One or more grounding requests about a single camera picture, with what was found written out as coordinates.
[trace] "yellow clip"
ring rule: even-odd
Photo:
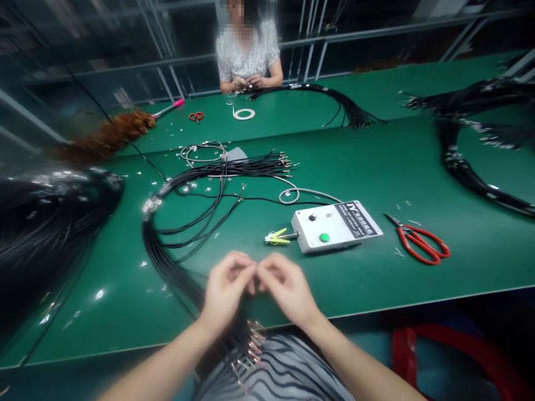
[[[279,238],[279,235],[281,235],[285,231],[286,231],[286,228],[283,228],[282,230],[277,231],[277,232],[272,231],[265,238],[265,241],[269,242],[272,245],[277,245],[278,243],[290,243],[290,241],[288,241],[287,239]]]

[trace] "wire harness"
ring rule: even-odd
[[[510,77],[497,77],[438,95],[400,93],[411,96],[404,107],[424,108],[440,117],[460,118],[500,106],[532,102],[535,99],[535,84],[522,83]]]
[[[461,119],[475,131],[485,134],[479,140],[485,145],[494,145],[501,149],[520,149],[525,143],[535,139],[535,126],[515,126],[508,124],[481,123]]]
[[[442,144],[442,162],[448,172],[462,185],[493,202],[535,217],[535,205],[487,184],[472,169],[457,147],[460,124],[451,119],[437,120]]]
[[[0,177],[0,337],[8,339],[37,304],[40,324],[59,310],[67,274],[120,202],[124,181],[109,171],[50,165]]]
[[[341,108],[344,108],[344,117],[342,119],[341,127],[351,127],[354,129],[364,128],[368,127],[370,125],[376,124],[376,123],[383,123],[388,124],[387,121],[382,120],[378,117],[375,117],[373,114],[368,113],[367,111],[361,109],[357,104],[351,100],[348,96],[344,95],[341,92],[338,92],[337,90],[327,88],[322,85],[316,85],[316,84],[291,84],[291,85],[284,85],[284,86],[275,86],[270,88],[261,89],[260,91],[253,92],[251,96],[249,96],[250,101],[255,101],[260,96],[263,96],[268,93],[283,91],[283,90],[304,90],[304,91],[312,91],[312,92],[319,92],[323,93],[325,95],[328,95],[332,97],[336,102],[338,103],[338,111],[334,115],[334,117],[326,124],[322,125],[322,127],[326,127],[330,123],[334,121],[334,119],[338,116],[340,113]],[[244,94],[250,94],[251,91],[245,91]]]
[[[213,143],[204,143],[203,145],[205,145],[205,147],[214,146]],[[187,150],[182,152],[182,156],[188,161],[188,163],[194,163],[194,161],[188,157],[190,151],[193,151],[193,145],[188,146],[187,148]],[[238,175],[250,177],[289,178],[291,177],[289,173],[292,169],[293,166],[288,161],[288,158],[285,156],[284,152],[274,152],[274,150],[269,154],[252,158],[211,162],[200,167],[194,167],[175,176],[174,178],[169,179],[155,196],[146,201],[142,209],[142,232],[143,242],[147,249],[147,253],[157,272],[173,291],[177,300],[192,319],[196,319],[197,313],[203,308],[205,292],[201,285],[188,274],[187,270],[181,267],[181,263],[200,249],[200,247],[210,238],[213,232],[217,230],[221,224],[223,224],[226,218],[230,215],[230,213],[232,213],[232,211],[234,211],[234,209],[236,209],[243,199],[242,193],[246,186],[242,184],[242,190],[236,196],[236,200],[231,208],[213,225],[213,227],[208,227],[213,220],[215,210],[217,209],[223,197],[223,188],[226,181],[229,177],[235,177]],[[213,203],[203,213],[201,213],[199,217],[181,227],[155,229],[153,217],[158,208],[162,205],[165,197],[170,192],[187,185],[190,181],[204,177],[217,177],[219,180],[219,191],[217,196],[215,196]],[[183,232],[197,224],[200,224],[201,228],[187,241],[180,243],[164,243],[159,238],[159,236],[168,236]],[[184,247],[191,247],[191,250],[189,250],[184,256],[175,260],[166,251],[166,248],[179,249]],[[226,365],[228,365],[229,369],[232,370],[232,373],[237,376],[239,383],[240,379],[236,372],[236,364],[255,366],[255,364],[260,361],[259,347],[263,341],[263,337],[260,334],[259,327],[260,325],[258,323],[251,323],[247,321],[244,315],[239,313],[236,321],[232,324],[230,330],[228,331],[227,337],[222,340],[222,345],[224,347],[226,347],[227,344],[230,344],[232,345],[232,348],[236,348],[239,351],[238,356],[236,356],[229,352],[228,348],[225,348],[225,358],[227,361]]]

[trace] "label sticker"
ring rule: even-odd
[[[372,227],[366,216],[355,202],[345,202],[334,205],[342,220],[346,224],[351,234],[355,238],[365,238],[377,235],[377,231]]]

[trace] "white control box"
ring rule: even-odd
[[[291,226],[303,253],[346,248],[383,235],[358,200],[297,211]]]

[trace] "red handle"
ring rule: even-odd
[[[202,120],[203,118],[205,117],[205,114],[201,111],[197,112],[197,113],[192,113],[189,115],[189,119],[192,120],[192,121],[199,121],[199,120]]]
[[[417,227],[413,227],[413,226],[408,226],[408,225],[405,225],[405,227],[407,228],[410,228],[411,230],[413,231],[416,231],[416,232],[419,232],[420,234],[423,234],[429,238],[431,238],[433,241],[435,241],[439,247],[442,249],[442,253],[440,253],[439,251],[437,251],[436,249],[434,249],[429,243],[427,243],[422,237],[420,237],[418,234],[414,233],[414,236],[417,237],[421,242],[425,243],[429,248],[431,248],[438,256],[440,256],[441,258],[448,258],[451,256],[451,251],[450,251],[450,248],[448,248],[448,246],[446,245],[446,243],[441,240],[439,237],[437,237],[436,235],[434,234],[431,234],[429,231],[425,231],[424,229],[421,229],[421,228],[417,228]]]
[[[435,252],[433,248],[431,248],[427,243],[416,233],[414,235],[406,234],[405,231],[403,231],[403,228],[398,227],[397,232],[401,237],[401,242],[403,243],[403,246],[405,249],[407,249],[407,252],[413,255],[416,259],[418,259],[420,262],[426,263],[428,265],[438,265],[440,263],[440,257]],[[418,245],[420,248],[422,248],[425,252],[429,254],[429,256],[432,257],[432,260],[425,259],[418,255],[418,253],[412,249],[411,245],[408,242],[408,239],[410,239],[413,243]]]

